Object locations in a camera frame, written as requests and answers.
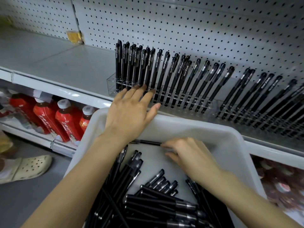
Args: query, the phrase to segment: red bottle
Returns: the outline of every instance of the red bottle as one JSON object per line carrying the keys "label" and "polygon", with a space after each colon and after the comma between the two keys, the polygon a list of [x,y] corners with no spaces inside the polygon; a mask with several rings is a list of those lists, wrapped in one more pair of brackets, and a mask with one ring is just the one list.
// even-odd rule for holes
{"label": "red bottle", "polygon": [[90,122],[90,119],[95,112],[95,109],[93,106],[86,105],[82,108],[83,116],[80,119],[79,125],[82,128],[82,130],[85,132],[85,130],[88,127],[88,124]]}
{"label": "red bottle", "polygon": [[41,134],[49,134],[49,130],[33,112],[34,106],[36,104],[35,99],[12,90],[9,91],[12,94],[10,105],[15,107],[17,112],[26,117],[36,132]]}
{"label": "red bottle", "polygon": [[79,125],[82,117],[81,110],[71,106],[70,101],[67,99],[60,100],[58,106],[59,110],[57,110],[55,118],[63,126],[72,143],[76,146],[79,145],[84,133]]}
{"label": "red bottle", "polygon": [[68,142],[70,140],[69,136],[60,123],[55,119],[55,114],[58,110],[57,102],[51,101],[51,103],[48,103],[38,98],[35,98],[35,100],[37,103],[34,106],[34,114],[41,119],[55,140]]}

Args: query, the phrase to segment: person's right hand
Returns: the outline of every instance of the person's right hand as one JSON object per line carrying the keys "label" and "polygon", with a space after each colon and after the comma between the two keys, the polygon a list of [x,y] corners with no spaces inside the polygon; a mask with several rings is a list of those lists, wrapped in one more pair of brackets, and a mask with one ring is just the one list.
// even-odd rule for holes
{"label": "person's right hand", "polygon": [[194,138],[173,138],[161,145],[172,148],[176,153],[167,152],[183,171],[206,189],[220,185],[224,170],[215,161],[205,144]]}

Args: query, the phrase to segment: white plastic bin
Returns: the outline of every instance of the white plastic bin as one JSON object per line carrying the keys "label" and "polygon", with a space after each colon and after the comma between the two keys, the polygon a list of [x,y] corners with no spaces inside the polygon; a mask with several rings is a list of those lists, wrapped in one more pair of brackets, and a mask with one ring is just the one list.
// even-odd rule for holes
{"label": "white plastic bin", "polygon": [[[105,127],[107,113],[108,108],[103,108],[93,114],[66,174],[83,157],[94,138],[102,133]],[[265,197],[261,181],[258,178],[249,152],[246,150],[245,142],[241,134],[231,127],[157,115],[138,139],[164,142],[174,137],[186,136],[203,141],[222,168],[233,172],[242,182]],[[165,170],[165,177],[170,182],[173,180],[178,181],[177,189],[179,194],[177,197],[195,202],[195,198],[184,182],[186,175],[175,163],[164,155],[163,148],[144,144],[129,144],[128,156],[130,156],[135,149],[142,152],[141,158],[144,163],[141,167],[142,173],[130,188],[130,193],[136,192],[140,184],[145,184],[149,178],[163,168]],[[235,227],[245,227],[231,211],[230,215]]]}

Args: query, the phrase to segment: beige crocs clog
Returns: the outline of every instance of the beige crocs clog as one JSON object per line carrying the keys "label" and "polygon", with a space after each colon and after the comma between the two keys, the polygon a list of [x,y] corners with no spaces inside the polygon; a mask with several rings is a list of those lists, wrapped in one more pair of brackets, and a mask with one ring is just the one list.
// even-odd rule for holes
{"label": "beige crocs clog", "polygon": [[52,163],[52,157],[49,155],[42,155],[31,158],[17,158],[7,162],[9,170],[4,166],[3,171],[9,171],[6,176],[0,178],[0,184],[26,180],[43,175]]}

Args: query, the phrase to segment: forearm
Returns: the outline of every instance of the forearm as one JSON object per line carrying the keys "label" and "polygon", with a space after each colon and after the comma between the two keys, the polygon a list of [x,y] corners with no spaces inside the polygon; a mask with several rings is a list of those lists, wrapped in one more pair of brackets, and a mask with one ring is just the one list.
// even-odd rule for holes
{"label": "forearm", "polygon": [[108,135],[96,138],[84,157],[47,196],[23,228],[82,227],[124,145]]}
{"label": "forearm", "polygon": [[208,190],[248,228],[302,227],[230,172],[224,172],[218,186],[215,184]]}

